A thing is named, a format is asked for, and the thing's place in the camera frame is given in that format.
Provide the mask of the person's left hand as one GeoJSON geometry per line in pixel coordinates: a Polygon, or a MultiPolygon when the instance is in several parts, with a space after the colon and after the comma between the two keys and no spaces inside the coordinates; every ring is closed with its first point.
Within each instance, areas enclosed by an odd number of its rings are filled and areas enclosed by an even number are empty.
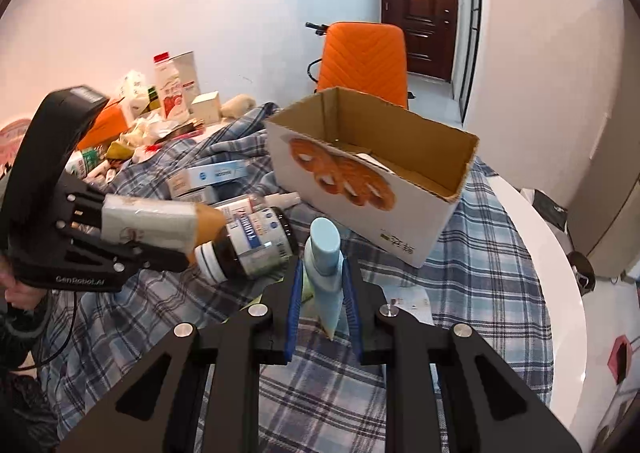
{"type": "Polygon", "coordinates": [[[32,311],[47,297],[44,289],[35,288],[16,280],[13,270],[6,257],[0,260],[0,283],[4,299],[12,307],[32,311]]]}

